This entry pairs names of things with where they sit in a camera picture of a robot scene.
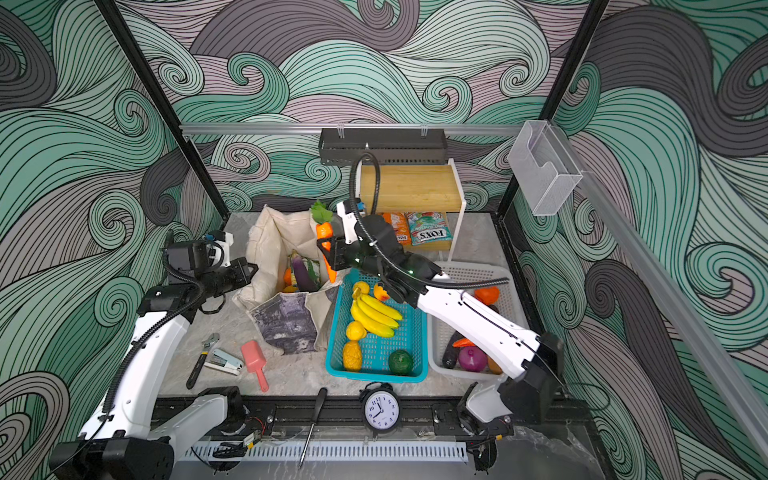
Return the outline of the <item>small carrot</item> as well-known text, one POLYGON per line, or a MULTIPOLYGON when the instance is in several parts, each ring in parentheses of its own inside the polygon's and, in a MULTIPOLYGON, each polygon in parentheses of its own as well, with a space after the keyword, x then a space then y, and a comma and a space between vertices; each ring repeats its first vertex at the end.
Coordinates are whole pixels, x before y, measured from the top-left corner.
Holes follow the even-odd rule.
POLYGON ((316 200, 313 203, 310 207, 310 213, 313 221, 316 223, 316 239, 323 254, 329 281, 335 283, 337 273, 332 269, 328 261, 328 255, 331 253, 332 247, 331 239, 334 236, 332 227, 333 213, 320 200, 316 200))

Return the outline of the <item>yellow banana bunch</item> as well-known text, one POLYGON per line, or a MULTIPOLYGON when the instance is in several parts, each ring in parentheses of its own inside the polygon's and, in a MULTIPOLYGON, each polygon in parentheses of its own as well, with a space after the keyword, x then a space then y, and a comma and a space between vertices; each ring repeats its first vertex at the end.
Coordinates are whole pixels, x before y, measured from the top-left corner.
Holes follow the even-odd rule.
POLYGON ((355 298, 350 313, 369 333, 382 338, 392 338, 403 320, 399 311, 370 295, 355 298))

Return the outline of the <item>purple eggplant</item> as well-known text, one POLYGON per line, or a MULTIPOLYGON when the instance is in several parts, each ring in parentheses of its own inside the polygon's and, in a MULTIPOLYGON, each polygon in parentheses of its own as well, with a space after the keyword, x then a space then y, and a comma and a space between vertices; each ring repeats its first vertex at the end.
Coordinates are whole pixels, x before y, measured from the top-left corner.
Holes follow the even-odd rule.
POLYGON ((292 270, 292 278, 294 285, 301 292, 317 292, 320 287, 314 284, 308 277, 307 270, 302 263, 302 259, 306 258, 293 252, 290 255, 290 268, 292 270))

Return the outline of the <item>beige canvas tote bag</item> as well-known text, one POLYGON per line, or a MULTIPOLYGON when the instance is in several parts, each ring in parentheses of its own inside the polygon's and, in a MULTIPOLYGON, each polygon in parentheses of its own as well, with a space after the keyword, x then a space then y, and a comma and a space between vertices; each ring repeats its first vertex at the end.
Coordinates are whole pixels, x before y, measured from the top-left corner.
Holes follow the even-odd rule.
POLYGON ((245 258, 257 266, 235 294, 263 340, 284 355, 324 352, 329 346, 342 275, 332 282, 316 244, 316 222, 308 210, 282 213, 266 206, 248 233, 245 258), (319 287, 289 292, 285 272, 298 255, 319 269, 319 287))

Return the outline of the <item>green yellow snack bag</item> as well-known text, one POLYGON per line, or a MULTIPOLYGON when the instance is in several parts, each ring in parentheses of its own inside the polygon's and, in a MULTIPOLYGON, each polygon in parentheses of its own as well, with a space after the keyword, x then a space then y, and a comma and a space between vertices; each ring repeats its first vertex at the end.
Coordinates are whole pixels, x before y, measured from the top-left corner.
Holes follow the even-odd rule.
POLYGON ((321 269, 317 260, 303 258, 302 263, 307 270, 308 277, 318 287, 322 285, 321 269))

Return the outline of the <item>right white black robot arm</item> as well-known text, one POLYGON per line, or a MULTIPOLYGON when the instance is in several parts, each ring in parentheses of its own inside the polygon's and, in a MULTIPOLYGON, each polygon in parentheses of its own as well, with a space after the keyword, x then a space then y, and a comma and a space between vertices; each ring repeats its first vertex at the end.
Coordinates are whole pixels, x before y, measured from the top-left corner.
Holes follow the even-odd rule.
POLYGON ((323 227, 317 245, 328 266, 354 268, 378 279, 389 297, 462 333, 501 368, 499 380, 469 389, 463 410, 475 421, 505 416, 520 423, 544 420, 558 389, 563 344, 503 317, 475 297, 482 283, 456 283, 426 257, 409 252, 380 215, 347 214, 343 232, 323 227))

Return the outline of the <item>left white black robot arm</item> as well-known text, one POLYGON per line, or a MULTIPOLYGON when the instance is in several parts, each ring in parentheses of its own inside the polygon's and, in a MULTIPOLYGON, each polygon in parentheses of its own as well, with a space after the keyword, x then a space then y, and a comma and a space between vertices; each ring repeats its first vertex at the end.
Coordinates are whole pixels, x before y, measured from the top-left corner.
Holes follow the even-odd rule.
POLYGON ((210 431, 243 431, 246 408, 235 386, 209 388, 159 427, 151 422, 173 354, 198 308, 246 286, 258 267, 243 257, 190 275, 170 263, 164 267, 171 283, 145 294, 130 347, 100 406, 76 440, 54 447, 51 478, 167 479, 181 455, 210 431))

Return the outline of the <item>green Fox's candy bag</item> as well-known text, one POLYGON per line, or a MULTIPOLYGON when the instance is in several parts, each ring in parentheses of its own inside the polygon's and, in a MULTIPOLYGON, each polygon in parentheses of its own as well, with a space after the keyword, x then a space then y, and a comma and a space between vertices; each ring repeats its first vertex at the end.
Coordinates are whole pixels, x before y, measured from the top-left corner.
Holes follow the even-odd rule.
POLYGON ((441 212, 408 212, 406 219, 413 245, 452 239, 446 215, 441 212))

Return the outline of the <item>white wooden shelf rack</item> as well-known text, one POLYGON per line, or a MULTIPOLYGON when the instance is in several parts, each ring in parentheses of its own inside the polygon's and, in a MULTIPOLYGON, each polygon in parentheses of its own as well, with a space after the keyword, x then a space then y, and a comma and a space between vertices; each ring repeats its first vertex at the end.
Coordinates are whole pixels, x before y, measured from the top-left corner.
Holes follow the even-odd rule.
POLYGON ((375 169, 361 166, 354 175, 355 196, 367 208, 377 198, 377 210, 384 213, 438 212, 449 224, 451 237, 422 245, 406 245, 405 250, 419 254, 434 252, 451 260, 467 208, 456 165, 450 159, 444 165, 384 165, 380 181, 375 169))

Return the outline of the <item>white stapler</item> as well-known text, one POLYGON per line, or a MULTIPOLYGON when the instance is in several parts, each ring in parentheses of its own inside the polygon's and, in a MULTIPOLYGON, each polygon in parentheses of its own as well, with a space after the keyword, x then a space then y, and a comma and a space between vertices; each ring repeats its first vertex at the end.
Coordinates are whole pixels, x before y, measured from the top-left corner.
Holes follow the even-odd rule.
POLYGON ((223 372, 233 376, 239 376, 244 367, 243 362, 226 351, 215 348, 212 349, 204 362, 206 368, 223 372))

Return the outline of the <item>teal plastic basket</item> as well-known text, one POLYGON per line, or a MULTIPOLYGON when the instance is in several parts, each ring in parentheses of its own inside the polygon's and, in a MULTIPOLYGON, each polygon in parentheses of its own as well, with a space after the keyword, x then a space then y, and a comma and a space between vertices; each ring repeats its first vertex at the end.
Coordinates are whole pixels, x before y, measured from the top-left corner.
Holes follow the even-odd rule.
POLYGON ((408 304, 398 304, 392 300, 387 305, 398 310, 404 317, 399 322, 391 338, 368 333, 359 341, 362 366, 359 372, 348 370, 343 365, 343 347, 347 344, 346 328, 353 317, 353 286, 358 281, 365 281, 371 287, 376 284, 376 277, 351 269, 345 276, 337 295, 334 318, 331 324, 326 370, 335 377, 365 382, 388 382, 392 384, 420 383, 426 379, 427 367, 427 315, 408 304), (398 375, 389 368, 389 357, 397 350, 405 350, 413 360, 413 367, 408 374, 398 375))

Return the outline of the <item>orange tangerine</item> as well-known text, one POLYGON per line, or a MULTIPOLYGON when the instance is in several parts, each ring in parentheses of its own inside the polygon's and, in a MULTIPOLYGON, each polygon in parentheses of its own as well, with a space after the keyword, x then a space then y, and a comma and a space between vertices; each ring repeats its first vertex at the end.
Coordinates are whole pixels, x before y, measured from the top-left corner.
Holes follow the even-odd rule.
POLYGON ((500 290, 497 286, 478 288, 473 296, 486 306, 494 305, 500 298, 500 290))

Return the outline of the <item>small dark eggplant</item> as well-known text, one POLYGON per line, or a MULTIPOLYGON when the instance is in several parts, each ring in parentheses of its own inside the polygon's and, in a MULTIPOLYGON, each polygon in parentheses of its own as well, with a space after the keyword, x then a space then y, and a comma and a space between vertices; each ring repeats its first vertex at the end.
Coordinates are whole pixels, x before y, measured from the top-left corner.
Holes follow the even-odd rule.
POLYGON ((441 365, 443 368, 454 369, 458 364, 459 353, 461 348, 455 347, 454 343, 462 339, 464 339, 464 335, 459 331, 455 331, 451 335, 448 343, 446 344, 445 349, 443 350, 443 354, 441 358, 441 365))

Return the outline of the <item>brown potato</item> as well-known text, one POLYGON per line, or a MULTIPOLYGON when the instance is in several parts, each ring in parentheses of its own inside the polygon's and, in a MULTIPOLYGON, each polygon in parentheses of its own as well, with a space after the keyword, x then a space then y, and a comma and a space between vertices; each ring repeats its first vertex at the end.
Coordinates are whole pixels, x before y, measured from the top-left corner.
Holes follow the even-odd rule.
POLYGON ((503 373, 501 367, 491 358, 487 358, 488 370, 495 375, 501 375, 503 373))

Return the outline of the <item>black metal wall tray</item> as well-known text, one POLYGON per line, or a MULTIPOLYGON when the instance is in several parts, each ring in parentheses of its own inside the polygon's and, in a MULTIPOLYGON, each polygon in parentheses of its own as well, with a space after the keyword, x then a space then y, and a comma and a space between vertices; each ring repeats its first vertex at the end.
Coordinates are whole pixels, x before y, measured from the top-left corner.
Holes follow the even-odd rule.
POLYGON ((441 129, 326 128, 318 144, 321 163, 351 166, 366 155, 381 165, 445 165, 448 146, 441 129))

